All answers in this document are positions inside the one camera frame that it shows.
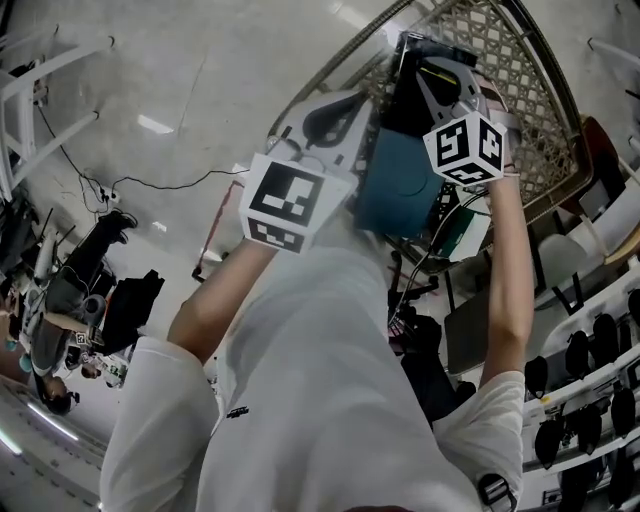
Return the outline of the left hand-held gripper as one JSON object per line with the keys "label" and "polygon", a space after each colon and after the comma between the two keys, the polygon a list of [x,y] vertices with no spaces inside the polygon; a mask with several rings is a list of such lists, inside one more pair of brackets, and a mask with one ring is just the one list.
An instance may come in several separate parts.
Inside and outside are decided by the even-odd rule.
{"label": "left hand-held gripper", "polygon": [[239,205],[244,237],[302,254],[355,191],[373,103],[357,90],[294,105],[264,154],[254,155]]}

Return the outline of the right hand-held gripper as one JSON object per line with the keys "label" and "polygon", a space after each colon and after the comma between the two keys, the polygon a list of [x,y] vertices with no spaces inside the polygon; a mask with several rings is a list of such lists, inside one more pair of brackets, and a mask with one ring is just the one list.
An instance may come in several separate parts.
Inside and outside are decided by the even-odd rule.
{"label": "right hand-held gripper", "polygon": [[403,32],[392,64],[388,128],[420,139],[434,173],[459,186],[503,176],[506,127],[489,119],[476,62],[464,49]]}

